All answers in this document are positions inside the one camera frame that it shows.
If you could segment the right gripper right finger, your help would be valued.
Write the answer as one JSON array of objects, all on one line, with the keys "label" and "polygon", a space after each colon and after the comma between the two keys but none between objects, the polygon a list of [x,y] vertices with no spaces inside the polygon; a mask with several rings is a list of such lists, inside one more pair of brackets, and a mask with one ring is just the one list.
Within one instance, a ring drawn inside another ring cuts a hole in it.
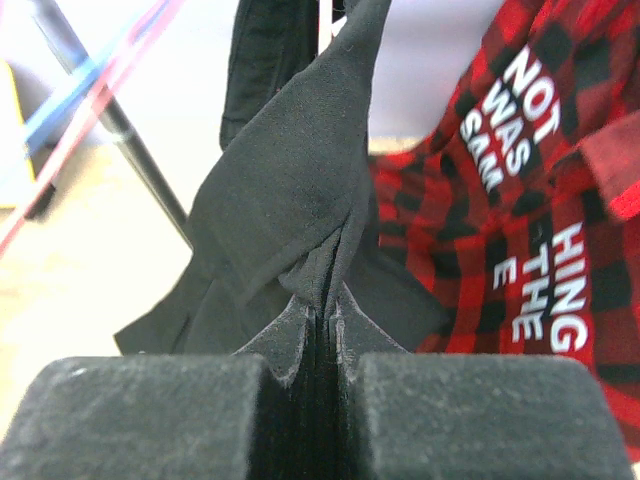
[{"label": "right gripper right finger", "polygon": [[554,356],[412,354],[352,294],[330,320],[343,479],[630,479],[604,395]]}]

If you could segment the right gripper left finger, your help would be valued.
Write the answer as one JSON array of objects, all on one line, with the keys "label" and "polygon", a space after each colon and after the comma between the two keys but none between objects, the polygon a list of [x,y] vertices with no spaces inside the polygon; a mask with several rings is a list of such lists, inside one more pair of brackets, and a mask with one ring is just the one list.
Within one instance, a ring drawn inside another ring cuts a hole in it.
[{"label": "right gripper left finger", "polygon": [[28,387],[5,479],[309,479],[313,310],[231,355],[70,357]]}]

